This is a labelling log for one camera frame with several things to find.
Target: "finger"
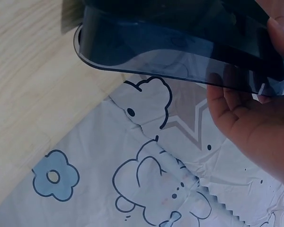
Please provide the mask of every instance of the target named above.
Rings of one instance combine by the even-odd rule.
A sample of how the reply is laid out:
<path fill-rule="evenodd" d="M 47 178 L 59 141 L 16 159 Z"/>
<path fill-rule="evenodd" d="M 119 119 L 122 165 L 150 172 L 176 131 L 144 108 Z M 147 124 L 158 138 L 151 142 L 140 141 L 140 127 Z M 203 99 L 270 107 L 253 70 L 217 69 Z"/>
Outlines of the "finger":
<path fill-rule="evenodd" d="M 256 2 L 284 29 L 284 0 L 256 0 Z"/>
<path fill-rule="evenodd" d="M 214 123 L 225 136 L 229 136 L 238 117 L 229 109 L 223 88 L 208 85 L 207 103 Z"/>
<path fill-rule="evenodd" d="M 234 85 L 236 81 L 238 81 L 238 68 L 232 65 L 226 65 L 223 72 L 223 79 L 227 81 L 229 84 Z M 243 102 L 240 97 L 240 92 L 224 88 L 224 97 L 227 102 L 229 109 L 237 115 L 239 118 L 244 115 L 248 109 L 243 105 Z"/>
<path fill-rule="evenodd" d="M 284 0 L 272 2 L 271 15 L 284 29 Z"/>
<path fill-rule="evenodd" d="M 271 98 L 270 97 L 257 96 L 257 98 L 258 98 L 259 102 L 262 103 L 262 104 L 271 102 Z"/>
<path fill-rule="evenodd" d="M 272 18 L 268 20 L 267 28 L 275 49 L 284 57 L 284 30 Z"/>
<path fill-rule="evenodd" d="M 249 110 L 258 110 L 262 105 L 259 101 L 253 98 L 251 93 L 241 92 L 240 97 L 241 97 L 243 104 Z"/>

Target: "fabric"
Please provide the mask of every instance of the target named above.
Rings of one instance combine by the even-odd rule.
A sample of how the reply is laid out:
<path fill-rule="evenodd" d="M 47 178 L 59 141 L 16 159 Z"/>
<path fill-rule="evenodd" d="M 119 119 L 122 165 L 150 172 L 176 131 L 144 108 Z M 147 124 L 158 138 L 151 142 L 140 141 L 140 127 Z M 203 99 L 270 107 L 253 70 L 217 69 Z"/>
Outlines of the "fabric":
<path fill-rule="evenodd" d="M 0 227 L 246 226 L 157 140 L 103 101 L 4 201 Z"/>
<path fill-rule="evenodd" d="M 252 227 L 275 217 L 281 225 L 284 186 L 249 161 L 215 127 L 206 102 L 206 86 L 133 76 L 112 100 L 150 139 L 200 178 L 218 202 Z"/>

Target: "tinted plastic sheet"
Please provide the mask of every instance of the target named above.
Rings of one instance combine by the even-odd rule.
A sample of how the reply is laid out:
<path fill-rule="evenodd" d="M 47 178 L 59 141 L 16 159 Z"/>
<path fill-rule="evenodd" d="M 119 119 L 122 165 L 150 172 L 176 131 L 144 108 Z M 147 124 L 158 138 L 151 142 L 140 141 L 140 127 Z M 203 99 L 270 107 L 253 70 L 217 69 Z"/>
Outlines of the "tinted plastic sheet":
<path fill-rule="evenodd" d="M 86 1 L 75 49 L 102 70 L 284 95 L 284 61 L 270 42 L 268 16 L 252 0 L 249 10 L 231 3 Z M 235 75 L 225 74 L 228 65 L 237 68 Z"/>

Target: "wooden surface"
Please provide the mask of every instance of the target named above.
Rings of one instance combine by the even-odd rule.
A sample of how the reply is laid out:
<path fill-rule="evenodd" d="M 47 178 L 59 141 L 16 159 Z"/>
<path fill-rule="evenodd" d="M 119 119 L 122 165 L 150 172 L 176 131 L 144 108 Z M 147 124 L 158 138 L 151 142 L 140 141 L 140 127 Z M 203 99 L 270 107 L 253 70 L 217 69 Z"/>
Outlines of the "wooden surface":
<path fill-rule="evenodd" d="M 79 14 L 71 0 L 0 0 L 0 203 L 124 81 L 77 57 Z"/>

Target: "blue dot print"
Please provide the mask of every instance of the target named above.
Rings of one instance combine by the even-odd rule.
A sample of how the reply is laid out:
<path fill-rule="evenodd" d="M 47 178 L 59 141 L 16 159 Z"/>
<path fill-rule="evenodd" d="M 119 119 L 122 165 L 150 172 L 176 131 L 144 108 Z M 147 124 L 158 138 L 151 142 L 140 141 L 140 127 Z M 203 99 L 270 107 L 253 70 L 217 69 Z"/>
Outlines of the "blue dot print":
<path fill-rule="evenodd" d="M 71 199 L 73 188 L 79 183 L 78 170 L 68 162 L 60 150 L 52 150 L 33 169 L 33 188 L 43 197 L 53 196 L 60 202 Z"/>

